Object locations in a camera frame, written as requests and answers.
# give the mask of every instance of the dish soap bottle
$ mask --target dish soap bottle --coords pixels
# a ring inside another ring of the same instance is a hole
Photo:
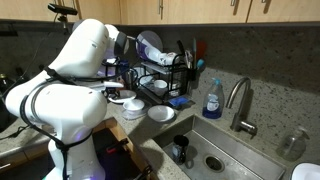
[[[224,94],[220,79],[212,78],[212,80],[213,84],[204,97],[202,115],[210,119],[218,119],[224,107]]]
[[[299,126],[292,133],[288,133],[281,141],[276,152],[283,159],[295,161],[299,159],[306,150],[305,139],[309,139],[306,130]]]

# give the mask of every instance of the blue dish soap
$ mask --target blue dish soap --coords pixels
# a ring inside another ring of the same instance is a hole
[[[212,78],[213,83],[205,94],[202,115],[210,119],[218,119],[224,107],[224,93],[220,79]]]

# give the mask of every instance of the sink drain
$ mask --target sink drain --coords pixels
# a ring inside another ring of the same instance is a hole
[[[205,164],[214,172],[222,172],[224,170],[224,163],[215,156],[207,156],[204,159]]]

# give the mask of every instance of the granite countertop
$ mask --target granite countertop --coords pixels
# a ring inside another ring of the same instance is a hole
[[[153,121],[148,116],[128,121],[121,116],[121,112],[123,110],[121,105],[109,103],[105,119],[107,120],[114,117],[118,121],[132,143],[138,148],[146,161],[153,167],[154,172],[159,179],[189,179],[188,176],[170,159],[170,157],[152,140],[152,138],[163,132],[168,127],[173,126],[194,114],[202,117],[201,109],[202,108],[200,106],[194,104],[183,111],[175,110],[176,119],[170,123],[159,123]],[[231,131],[229,128],[231,120],[219,119],[216,121],[208,121],[223,132],[236,137],[237,140],[259,152],[262,152],[265,156],[286,167],[286,173],[283,179],[287,180],[290,178],[294,164],[279,158],[274,151],[276,147],[274,147],[273,144],[262,140],[258,136],[250,139],[251,136],[245,132]],[[15,121],[7,130],[1,133],[1,137],[15,132],[19,126],[25,126],[22,120]],[[2,140],[0,146],[0,158],[21,151],[27,146],[41,144],[48,140],[49,139],[47,137],[38,134],[36,131],[27,129],[17,138]]]

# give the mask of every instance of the faucet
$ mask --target faucet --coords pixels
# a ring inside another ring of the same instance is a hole
[[[236,85],[233,87],[229,97],[228,97],[228,100],[227,100],[227,104],[226,104],[226,107],[227,108],[231,108],[232,106],[232,103],[233,103],[233,100],[234,98],[236,97],[236,94],[237,92],[239,91],[239,89],[241,88],[241,86],[245,84],[245,89],[244,89],[244,92],[243,92],[243,95],[242,95],[242,99],[241,99],[241,102],[240,102],[240,106],[239,106],[239,110],[237,113],[235,113],[234,117],[233,117],[233,121],[232,121],[232,124],[230,126],[230,128],[233,130],[233,131],[241,131],[241,130],[245,130],[247,131],[249,134],[253,136],[255,136],[257,134],[257,131],[258,131],[258,128],[256,125],[248,122],[248,121],[245,121],[245,120],[241,120],[240,119],[240,115],[243,113],[243,107],[244,107],[244,104],[245,104],[245,99],[248,95],[248,91],[250,90],[250,86],[251,86],[251,80],[248,78],[248,77],[244,77],[242,79],[240,79]]]

